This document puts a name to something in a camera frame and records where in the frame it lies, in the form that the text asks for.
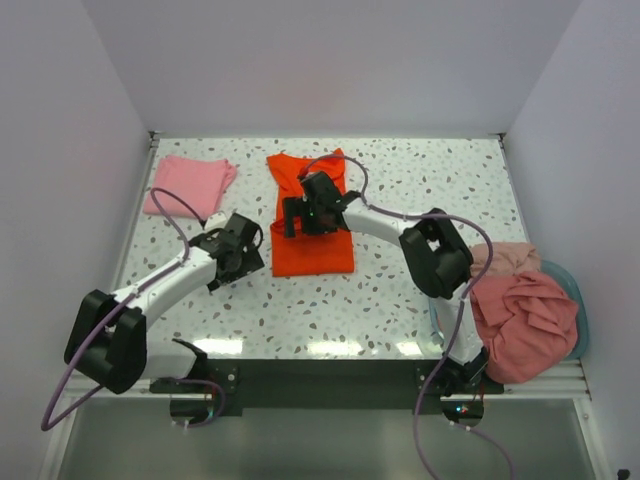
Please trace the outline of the orange t shirt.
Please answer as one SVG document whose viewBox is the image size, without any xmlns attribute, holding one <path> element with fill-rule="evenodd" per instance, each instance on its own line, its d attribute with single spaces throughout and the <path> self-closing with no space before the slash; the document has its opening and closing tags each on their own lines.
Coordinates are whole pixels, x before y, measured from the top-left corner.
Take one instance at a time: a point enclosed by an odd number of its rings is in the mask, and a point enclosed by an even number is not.
<svg viewBox="0 0 640 480">
<path fill-rule="evenodd" d="M 275 277 L 351 274 L 355 271 L 355 254 L 350 232 L 339 230 L 311 236 L 304 234 L 301 223 L 295 221 L 296 235 L 293 238 L 285 236 L 283 201 L 303 194 L 298 174 L 308 163 L 307 158 L 285 153 L 267 158 L 268 168 L 278 186 L 275 220 L 270 225 L 272 273 Z"/>
</svg>

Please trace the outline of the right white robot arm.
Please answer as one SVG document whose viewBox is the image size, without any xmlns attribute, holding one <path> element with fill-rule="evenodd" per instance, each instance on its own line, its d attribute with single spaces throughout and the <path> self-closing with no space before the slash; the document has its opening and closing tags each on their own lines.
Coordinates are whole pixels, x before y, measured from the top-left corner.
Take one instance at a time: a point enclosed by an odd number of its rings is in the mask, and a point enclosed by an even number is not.
<svg viewBox="0 0 640 480">
<path fill-rule="evenodd" d="M 470 249 L 440 209 L 401 215 L 366 203 L 357 191 L 341 193 L 325 172 L 300 179 L 302 194 L 281 201 L 284 236 L 320 236 L 339 230 L 367 234 L 401 249 L 415 286 L 432 302 L 445 349 L 445 380 L 475 383 L 488 354 L 470 305 Z"/>
</svg>

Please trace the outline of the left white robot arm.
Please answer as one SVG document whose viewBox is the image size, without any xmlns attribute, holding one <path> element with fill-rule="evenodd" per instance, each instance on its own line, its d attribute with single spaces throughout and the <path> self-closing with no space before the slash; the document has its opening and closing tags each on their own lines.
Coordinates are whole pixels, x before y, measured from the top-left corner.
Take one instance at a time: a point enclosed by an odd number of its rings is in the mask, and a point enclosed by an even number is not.
<svg viewBox="0 0 640 480">
<path fill-rule="evenodd" d="M 263 238 L 256 222 L 234 213 L 140 281 L 113 293 L 91 291 L 81 302 L 65 363 L 114 394 L 144 379 L 207 379 L 202 349 L 181 339 L 154 343 L 147 332 L 193 291 L 215 291 L 263 268 Z"/>
</svg>

